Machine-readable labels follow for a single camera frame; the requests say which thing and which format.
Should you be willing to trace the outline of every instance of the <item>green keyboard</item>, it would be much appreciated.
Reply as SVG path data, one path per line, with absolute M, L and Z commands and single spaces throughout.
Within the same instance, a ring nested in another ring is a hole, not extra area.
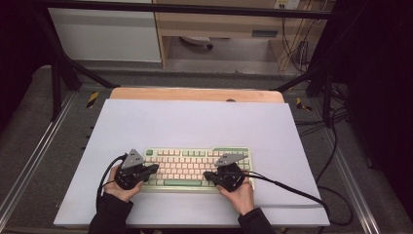
M 245 147 L 148 148 L 143 157 L 145 166 L 159 164 L 156 174 L 142 186 L 142 192 L 218 193 L 204 172 L 216 172 L 215 162 L 225 153 L 243 154 L 237 162 L 241 170 L 252 171 L 251 154 Z

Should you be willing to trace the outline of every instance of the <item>white tabletop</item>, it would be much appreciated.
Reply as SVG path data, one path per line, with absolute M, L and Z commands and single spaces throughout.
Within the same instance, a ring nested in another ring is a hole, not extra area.
M 291 112 L 284 103 L 108 99 L 56 216 L 55 225 L 88 226 L 101 177 L 135 148 L 244 146 L 255 172 L 319 197 Z M 254 200 L 273 225 L 329 225 L 321 205 L 255 180 Z M 235 227 L 219 194 L 139 193 L 127 220 L 139 227 Z

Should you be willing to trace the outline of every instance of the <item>space bar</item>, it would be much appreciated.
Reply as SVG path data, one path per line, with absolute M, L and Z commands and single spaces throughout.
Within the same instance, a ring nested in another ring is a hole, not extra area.
M 164 186 L 201 186 L 200 180 L 179 180 L 179 179 L 166 179 L 164 180 Z

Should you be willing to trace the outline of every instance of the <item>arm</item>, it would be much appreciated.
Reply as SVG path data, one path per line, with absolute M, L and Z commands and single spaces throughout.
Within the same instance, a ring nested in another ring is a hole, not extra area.
M 133 203 L 131 197 L 140 191 L 141 181 L 134 189 L 124 190 L 113 182 L 119 165 L 112 168 L 108 181 L 104 186 L 104 193 L 94 219 L 89 226 L 90 234 L 122 234 L 126 233 L 126 219 L 128 218 Z
M 225 188 L 217 186 L 219 192 L 233 205 L 235 211 L 240 214 L 238 222 L 244 234 L 274 234 L 267 217 L 260 208 L 254 209 L 254 196 L 252 186 L 248 178 L 235 191 L 228 192 Z

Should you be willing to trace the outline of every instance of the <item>sleeve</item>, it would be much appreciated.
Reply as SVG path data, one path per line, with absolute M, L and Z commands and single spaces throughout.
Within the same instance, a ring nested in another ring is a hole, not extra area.
M 256 208 L 245 215 L 240 215 L 238 223 L 244 234 L 276 233 L 260 208 Z
M 126 220 L 133 207 L 117 197 L 103 193 L 97 213 L 89 226 L 89 234 L 126 233 Z

